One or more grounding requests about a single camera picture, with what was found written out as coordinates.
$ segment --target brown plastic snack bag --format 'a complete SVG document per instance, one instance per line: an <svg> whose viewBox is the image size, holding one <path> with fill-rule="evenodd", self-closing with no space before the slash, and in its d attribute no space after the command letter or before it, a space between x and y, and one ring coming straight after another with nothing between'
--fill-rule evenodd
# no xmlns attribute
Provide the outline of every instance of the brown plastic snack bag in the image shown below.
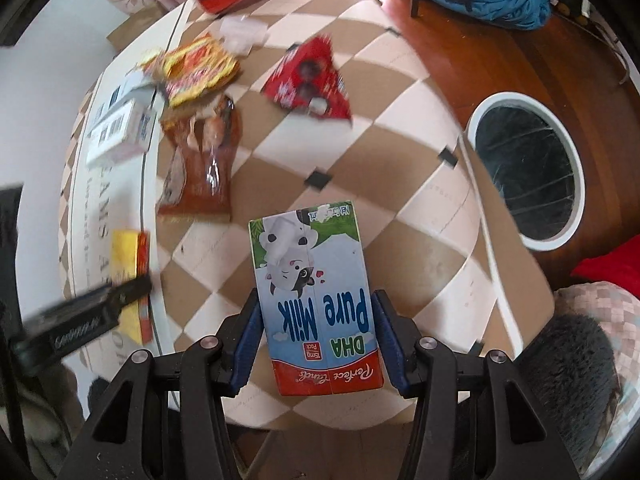
<svg viewBox="0 0 640 480"><path fill-rule="evenodd" d="M242 135L234 102L220 94L206 108L160 124L175 151L158 214L229 220L231 167Z"/></svg>

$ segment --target cartoon cow illustration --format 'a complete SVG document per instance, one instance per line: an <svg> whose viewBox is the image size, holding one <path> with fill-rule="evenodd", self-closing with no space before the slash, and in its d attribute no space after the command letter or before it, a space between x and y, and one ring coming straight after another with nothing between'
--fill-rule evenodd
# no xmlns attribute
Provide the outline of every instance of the cartoon cow illustration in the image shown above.
<svg viewBox="0 0 640 480"><path fill-rule="evenodd" d="M318 232L309 223L304 215L264 219L264 232L258 241L266 251L264 260L272 294L280 288L295 291L300 298L305 285L315 283L309 249L318 241Z"/></svg>
<svg viewBox="0 0 640 480"><path fill-rule="evenodd" d="M305 285L315 284L313 272L313 258L309 256L306 249L289 248L279 264L267 264L267 280L271 282L271 293L273 294L277 287L296 292L300 298Z"/></svg>

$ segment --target table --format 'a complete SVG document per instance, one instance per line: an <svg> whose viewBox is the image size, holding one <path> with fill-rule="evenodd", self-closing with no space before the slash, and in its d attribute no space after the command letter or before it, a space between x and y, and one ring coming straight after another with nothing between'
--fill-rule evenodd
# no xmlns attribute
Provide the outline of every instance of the table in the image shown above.
<svg viewBox="0 0 640 480"><path fill-rule="evenodd" d="M352 200L371 290L384 288L401 314L453 349L468 351L482 340L484 351L518 355L552 315L551 292L436 83L382 9L374 0L263 0L238 14L270 28L265 45L241 60L241 75L226 89L243 120L231 222L156 218L172 156L157 121L144 157L110 170L84 165L95 109L143 52L216 33L219 22L187 2L127 47L82 104L60 209L65 294L108 276L111 230L147 230L155 285L150 349L181 351L215 333L255 286L249 220ZM287 114L259 93L285 50L319 33L332 37L353 124ZM158 114L163 106L155 99ZM331 176L321 190L305 185L315 170ZM229 421L356 430L412 419L414 404L388 380L368 392L281 397L264 343L250 382L224 400ZM110 378L134 349L114 331L83 349L81 358Z"/></svg>

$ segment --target gray fluffy cushion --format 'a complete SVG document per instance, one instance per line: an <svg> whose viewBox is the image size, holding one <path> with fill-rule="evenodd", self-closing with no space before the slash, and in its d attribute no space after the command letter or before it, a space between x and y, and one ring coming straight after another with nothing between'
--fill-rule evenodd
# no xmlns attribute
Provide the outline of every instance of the gray fluffy cushion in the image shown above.
<svg viewBox="0 0 640 480"><path fill-rule="evenodd" d="M613 350L596 320L553 317L516 359L577 469L585 464L616 388ZM468 401L458 406L453 478L468 478Z"/></svg>

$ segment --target yellow box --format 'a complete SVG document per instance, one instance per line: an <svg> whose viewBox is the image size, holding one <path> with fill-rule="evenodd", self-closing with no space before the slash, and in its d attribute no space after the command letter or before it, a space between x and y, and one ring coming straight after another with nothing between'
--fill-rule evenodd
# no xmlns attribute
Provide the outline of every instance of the yellow box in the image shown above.
<svg viewBox="0 0 640 480"><path fill-rule="evenodd" d="M114 283L122 283L148 272L148 234L133 230L116 230L111 240L110 274ZM153 339L148 298L134 301L120 313L120 331L138 344Z"/></svg>

